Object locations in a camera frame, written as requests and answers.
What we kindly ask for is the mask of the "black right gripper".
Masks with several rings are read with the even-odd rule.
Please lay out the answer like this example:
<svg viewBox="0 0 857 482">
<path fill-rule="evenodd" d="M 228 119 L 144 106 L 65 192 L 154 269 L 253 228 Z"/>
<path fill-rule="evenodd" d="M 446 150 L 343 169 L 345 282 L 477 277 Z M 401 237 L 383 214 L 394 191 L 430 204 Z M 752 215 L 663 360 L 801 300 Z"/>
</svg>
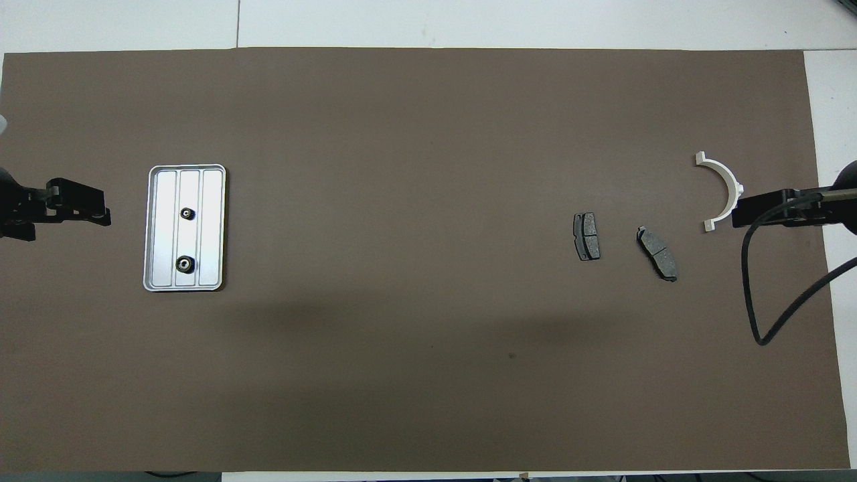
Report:
<svg viewBox="0 0 857 482">
<path fill-rule="evenodd" d="M 826 226 L 841 224 L 856 234 L 856 162 L 843 168 L 831 186 L 802 190 L 799 195 L 759 216 L 757 195 L 738 198 L 731 211 L 733 228 L 746 226 Z"/>
</svg>

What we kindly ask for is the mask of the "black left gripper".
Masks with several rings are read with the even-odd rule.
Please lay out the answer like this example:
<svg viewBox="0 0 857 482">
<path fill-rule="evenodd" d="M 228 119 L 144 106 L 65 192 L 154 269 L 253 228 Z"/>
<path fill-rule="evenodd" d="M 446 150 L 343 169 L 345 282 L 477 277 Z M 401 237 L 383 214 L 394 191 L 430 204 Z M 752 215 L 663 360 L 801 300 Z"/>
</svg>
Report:
<svg viewBox="0 0 857 482">
<path fill-rule="evenodd" d="M 67 178 L 52 178 L 45 188 L 27 188 L 1 169 L 2 226 L 1 238 L 25 242 L 35 240 L 34 224 L 90 222 L 111 225 L 110 208 L 104 192 Z"/>
</svg>

